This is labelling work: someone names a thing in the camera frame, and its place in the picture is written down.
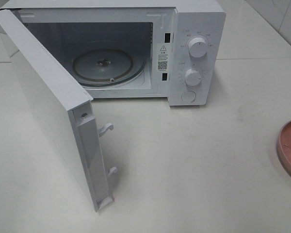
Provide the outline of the round white door button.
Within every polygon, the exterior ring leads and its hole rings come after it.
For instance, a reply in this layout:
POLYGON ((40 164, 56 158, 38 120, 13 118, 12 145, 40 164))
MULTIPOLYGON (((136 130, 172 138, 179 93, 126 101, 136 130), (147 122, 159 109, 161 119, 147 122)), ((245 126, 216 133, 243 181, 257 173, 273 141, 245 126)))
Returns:
POLYGON ((181 95, 181 99, 183 102, 194 102, 195 98, 196 93, 194 91, 186 91, 181 95))

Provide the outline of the white microwave door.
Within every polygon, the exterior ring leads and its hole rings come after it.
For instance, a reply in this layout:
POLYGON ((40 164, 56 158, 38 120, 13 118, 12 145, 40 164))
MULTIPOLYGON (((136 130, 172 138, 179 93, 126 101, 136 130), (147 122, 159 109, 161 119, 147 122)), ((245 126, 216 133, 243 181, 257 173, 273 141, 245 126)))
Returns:
POLYGON ((10 10, 0 11, 0 37, 38 124, 95 211, 112 202, 92 97, 10 10))

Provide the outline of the white microwave knob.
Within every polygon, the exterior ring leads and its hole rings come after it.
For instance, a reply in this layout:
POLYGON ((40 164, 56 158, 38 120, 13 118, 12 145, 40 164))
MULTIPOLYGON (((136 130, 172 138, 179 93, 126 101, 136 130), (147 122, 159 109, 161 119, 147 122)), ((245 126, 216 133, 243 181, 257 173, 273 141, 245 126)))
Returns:
POLYGON ((197 86, 201 83, 202 75, 196 69, 188 69, 184 74, 184 80, 187 86, 197 86))
POLYGON ((200 58, 207 53, 208 46, 209 44, 205 37, 202 37, 201 35, 196 36, 188 42, 189 54, 193 58, 200 58))

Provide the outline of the white microwave oven body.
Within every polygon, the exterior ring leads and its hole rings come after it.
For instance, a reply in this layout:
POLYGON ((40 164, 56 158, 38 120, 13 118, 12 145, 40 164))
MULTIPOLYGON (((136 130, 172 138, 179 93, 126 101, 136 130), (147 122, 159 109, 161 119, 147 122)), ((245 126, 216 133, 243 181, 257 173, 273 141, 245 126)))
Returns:
POLYGON ((88 87, 95 99, 166 98, 171 106, 204 105, 226 14, 215 0, 10 0, 10 10, 74 77, 72 65, 80 55, 97 49, 123 50, 144 57, 143 71, 113 86, 88 87), (200 58, 189 54, 188 42, 201 35, 208 51, 200 58), (156 68, 156 45, 170 44, 169 69, 156 68), (184 74, 196 69, 197 86, 187 86, 184 74), (182 93, 194 91, 194 102, 182 93))

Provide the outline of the glass microwave turntable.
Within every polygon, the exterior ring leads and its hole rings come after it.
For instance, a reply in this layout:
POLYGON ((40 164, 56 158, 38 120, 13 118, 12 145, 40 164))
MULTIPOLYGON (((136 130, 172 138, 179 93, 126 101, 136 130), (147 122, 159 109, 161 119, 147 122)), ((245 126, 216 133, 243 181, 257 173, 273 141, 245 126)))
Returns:
POLYGON ((76 80, 88 87, 113 86, 132 80, 144 69, 144 57, 123 50, 97 49, 73 61, 76 80))

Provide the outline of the white warning label sticker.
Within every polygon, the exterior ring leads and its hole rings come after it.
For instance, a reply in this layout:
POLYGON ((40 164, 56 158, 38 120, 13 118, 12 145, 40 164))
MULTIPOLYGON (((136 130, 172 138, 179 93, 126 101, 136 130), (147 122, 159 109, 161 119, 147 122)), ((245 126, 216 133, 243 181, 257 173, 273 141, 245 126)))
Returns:
POLYGON ((166 72, 169 69, 170 44, 158 43, 156 45, 156 68, 158 71, 166 72))

